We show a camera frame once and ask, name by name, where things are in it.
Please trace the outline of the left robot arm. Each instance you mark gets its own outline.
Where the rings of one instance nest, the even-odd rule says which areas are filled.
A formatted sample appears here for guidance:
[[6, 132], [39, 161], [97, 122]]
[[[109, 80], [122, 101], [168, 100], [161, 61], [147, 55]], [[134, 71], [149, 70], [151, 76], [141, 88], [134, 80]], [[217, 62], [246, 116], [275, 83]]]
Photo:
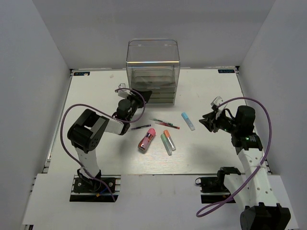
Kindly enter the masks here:
[[92, 192], [101, 188], [111, 190], [107, 183], [101, 180], [101, 170], [97, 164], [95, 149], [103, 134], [113, 133], [120, 136], [126, 134], [130, 124], [138, 121], [140, 117], [133, 119], [138, 109], [145, 110], [152, 91], [138, 91], [126, 88], [120, 84], [115, 90], [122, 99], [118, 103], [116, 111], [112, 115], [99, 112], [93, 107], [85, 106], [87, 109], [78, 117], [70, 127], [67, 138], [75, 148], [78, 157], [68, 154], [79, 165], [77, 174], [85, 186]]

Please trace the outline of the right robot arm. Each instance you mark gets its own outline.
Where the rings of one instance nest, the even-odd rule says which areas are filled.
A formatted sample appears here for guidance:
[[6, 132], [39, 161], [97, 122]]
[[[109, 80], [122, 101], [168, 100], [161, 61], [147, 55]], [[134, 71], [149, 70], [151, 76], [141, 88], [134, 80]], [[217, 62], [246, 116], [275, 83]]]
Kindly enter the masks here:
[[196, 185], [203, 193], [229, 192], [229, 198], [240, 209], [243, 230], [284, 230], [291, 213], [283, 207], [273, 193], [266, 165], [262, 163], [263, 146], [254, 131], [255, 110], [241, 105], [235, 116], [227, 116], [227, 108], [212, 104], [213, 111], [203, 115], [200, 123], [210, 132], [218, 130], [231, 134], [232, 145], [240, 159], [246, 180], [236, 167], [222, 167], [215, 177], [200, 177]]

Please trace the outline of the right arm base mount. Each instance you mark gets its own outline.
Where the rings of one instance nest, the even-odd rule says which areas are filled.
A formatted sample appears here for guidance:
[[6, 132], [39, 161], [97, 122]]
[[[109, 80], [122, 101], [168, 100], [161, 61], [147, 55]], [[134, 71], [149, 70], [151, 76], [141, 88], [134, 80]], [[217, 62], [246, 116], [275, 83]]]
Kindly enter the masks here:
[[241, 172], [236, 167], [221, 167], [215, 176], [198, 177], [195, 185], [201, 188], [201, 203], [213, 204], [225, 201], [231, 193], [224, 185], [226, 175], [237, 174]]

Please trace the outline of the orange capped highlighter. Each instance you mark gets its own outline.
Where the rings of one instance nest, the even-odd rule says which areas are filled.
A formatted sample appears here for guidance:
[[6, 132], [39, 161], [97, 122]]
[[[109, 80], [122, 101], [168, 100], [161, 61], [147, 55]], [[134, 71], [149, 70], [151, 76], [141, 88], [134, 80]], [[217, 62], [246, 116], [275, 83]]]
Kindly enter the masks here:
[[168, 130], [164, 130], [164, 135], [165, 135], [165, 137], [166, 137], [166, 139], [167, 139], [167, 141], [168, 141], [168, 144], [169, 144], [171, 150], [172, 150], [172, 151], [175, 151], [175, 150], [176, 150], [176, 147], [175, 147], [175, 144], [174, 144], [174, 142], [173, 142], [173, 140], [172, 140], [172, 138], [171, 138], [171, 136], [170, 136]]

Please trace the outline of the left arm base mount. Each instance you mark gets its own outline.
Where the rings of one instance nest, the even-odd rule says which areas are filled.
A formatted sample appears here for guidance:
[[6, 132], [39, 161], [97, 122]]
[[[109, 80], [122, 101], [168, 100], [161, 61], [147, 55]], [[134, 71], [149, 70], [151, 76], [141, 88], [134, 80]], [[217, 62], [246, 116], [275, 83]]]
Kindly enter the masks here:
[[78, 175], [74, 176], [70, 202], [94, 202], [94, 203], [112, 203], [115, 202], [120, 193], [121, 176], [120, 175], [108, 175], [101, 177], [110, 188], [111, 193], [104, 184], [98, 183], [98, 186], [91, 187], [84, 182]]

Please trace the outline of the pink glue stick tube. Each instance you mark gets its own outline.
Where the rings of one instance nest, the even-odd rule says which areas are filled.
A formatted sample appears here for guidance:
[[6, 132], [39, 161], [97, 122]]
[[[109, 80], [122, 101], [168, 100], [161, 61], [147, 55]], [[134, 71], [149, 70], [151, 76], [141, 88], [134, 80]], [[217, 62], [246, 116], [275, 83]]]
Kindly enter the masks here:
[[154, 128], [150, 128], [144, 138], [139, 142], [138, 149], [140, 151], [146, 152], [150, 146], [151, 141], [156, 136], [156, 131]]

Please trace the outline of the clear organizer top lid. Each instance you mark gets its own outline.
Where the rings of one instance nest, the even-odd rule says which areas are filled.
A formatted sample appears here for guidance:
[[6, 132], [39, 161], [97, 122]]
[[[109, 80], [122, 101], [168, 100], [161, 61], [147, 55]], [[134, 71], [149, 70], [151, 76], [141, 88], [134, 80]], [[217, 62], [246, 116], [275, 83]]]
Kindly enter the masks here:
[[128, 42], [126, 68], [180, 68], [176, 40], [166, 38], [133, 39]]

